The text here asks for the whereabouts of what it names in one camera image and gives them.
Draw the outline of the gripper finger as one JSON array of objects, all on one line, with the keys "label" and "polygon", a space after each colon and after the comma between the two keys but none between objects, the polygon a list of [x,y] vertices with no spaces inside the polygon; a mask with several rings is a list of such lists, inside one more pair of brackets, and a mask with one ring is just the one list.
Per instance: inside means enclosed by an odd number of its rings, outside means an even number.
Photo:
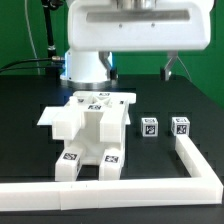
[{"label": "gripper finger", "polygon": [[168,81],[171,77],[171,70],[174,66],[175,62],[178,60],[178,52],[177,51],[169,51],[167,53],[168,61],[164,67],[160,69],[160,78],[162,81]]},{"label": "gripper finger", "polygon": [[101,51],[99,53],[99,59],[106,69],[107,79],[116,80],[117,79],[117,69],[113,66],[112,53],[108,51]]}]

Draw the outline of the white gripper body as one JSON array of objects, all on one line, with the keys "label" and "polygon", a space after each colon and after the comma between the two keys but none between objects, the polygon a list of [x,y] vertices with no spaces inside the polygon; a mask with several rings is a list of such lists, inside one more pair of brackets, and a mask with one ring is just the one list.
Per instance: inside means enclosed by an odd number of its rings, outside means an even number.
[{"label": "white gripper body", "polygon": [[69,46],[78,51],[203,50],[211,39],[214,0],[152,0],[125,9],[117,0],[73,0]]}]

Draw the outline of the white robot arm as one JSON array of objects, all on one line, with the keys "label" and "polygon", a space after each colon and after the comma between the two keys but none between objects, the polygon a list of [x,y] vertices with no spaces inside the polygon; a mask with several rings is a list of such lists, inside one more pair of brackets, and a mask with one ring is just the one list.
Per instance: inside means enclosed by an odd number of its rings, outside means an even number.
[{"label": "white robot arm", "polygon": [[62,80],[100,88],[113,52],[203,50],[215,0],[66,0],[68,44]]}]

